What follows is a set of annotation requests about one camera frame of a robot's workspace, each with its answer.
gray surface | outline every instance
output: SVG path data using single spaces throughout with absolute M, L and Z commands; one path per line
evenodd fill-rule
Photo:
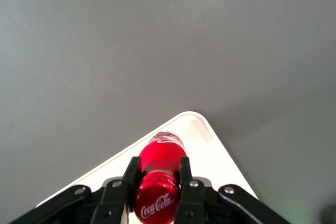
M 292 223 L 336 202 L 336 0 L 0 0 L 0 32 L 1 223 L 187 110 Z

black metal bracket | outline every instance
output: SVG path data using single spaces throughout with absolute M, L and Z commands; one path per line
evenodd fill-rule
M 188 157 L 181 157 L 181 199 L 175 224 L 289 224 L 237 185 L 215 191 L 193 178 Z M 133 157 L 123 177 L 94 193 L 72 186 L 10 224 L 128 224 L 142 178 L 141 158 Z

metal bolt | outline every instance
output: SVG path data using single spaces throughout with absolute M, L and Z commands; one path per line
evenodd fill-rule
M 189 182 L 189 185 L 192 186 L 192 187 L 197 187 L 198 186 L 198 181 L 192 180 L 192 181 Z
M 113 183 L 112 183 L 112 187 L 118 187 L 118 186 L 120 186 L 121 185 L 121 180 L 117 180 L 117 181 L 114 181 Z
M 224 187 L 224 192 L 226 192 L 227 194 L 233 194 L 235 190 L 230 186 L 226 186 Z
M 75 195 L 82 194 L 82 193 L 84 193 L 85 190 L 86 190 L 85 187 L 78 188 L 78 189 L 75 191 Z
M 193 218 L 194 217 L 194 212 L 187 211 L 187 212 L 185 212 L 185 215 L 188 216 L 189 218 Z

coca-cola bottle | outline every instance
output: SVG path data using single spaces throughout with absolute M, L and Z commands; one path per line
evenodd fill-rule
M 164 131 L 141 151 L 144 177 L 135 196 L 135 214 L 144 224 L 168 224 L 174 220 L 180 199 L 180 157 L 186 156 L 181 139 Z

coca-cola logo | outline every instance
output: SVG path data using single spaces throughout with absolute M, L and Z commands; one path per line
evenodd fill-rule
M 165 195 L 158 196 L 155 203 L 150 206 L 143 206 L 141 208 L 141 218 L 146 219 L 149 216 L 155 214 L 156 212 L 160 212 L 165 207 L 169 206 L 173 203 L 173 200 L 169 197 L 169 193 Z

